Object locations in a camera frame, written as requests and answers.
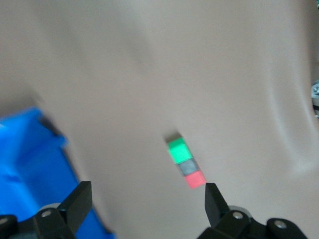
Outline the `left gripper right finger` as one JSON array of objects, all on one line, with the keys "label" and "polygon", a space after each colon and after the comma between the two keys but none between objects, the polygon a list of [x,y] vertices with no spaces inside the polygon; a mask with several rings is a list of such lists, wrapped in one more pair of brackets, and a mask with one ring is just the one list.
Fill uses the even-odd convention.
[{"label": "left gripper right finger", "polygon": [[200,239],[304,239],[293,222],[270,218],[263,225],[244,208],[229,206],[215,183],[205,185],[205,211],[210,223]]}]

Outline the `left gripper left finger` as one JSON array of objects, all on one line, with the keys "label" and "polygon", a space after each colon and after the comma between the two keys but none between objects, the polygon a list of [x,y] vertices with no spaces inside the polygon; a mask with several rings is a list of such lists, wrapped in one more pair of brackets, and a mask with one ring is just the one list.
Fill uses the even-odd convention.
[{"label": "left gripper left finger", "polygon": [[15,215],[1,215],[2,239],[74,239],[92,208],[92,185],[82,181],[55,207],[46,207],[22,222]]}]

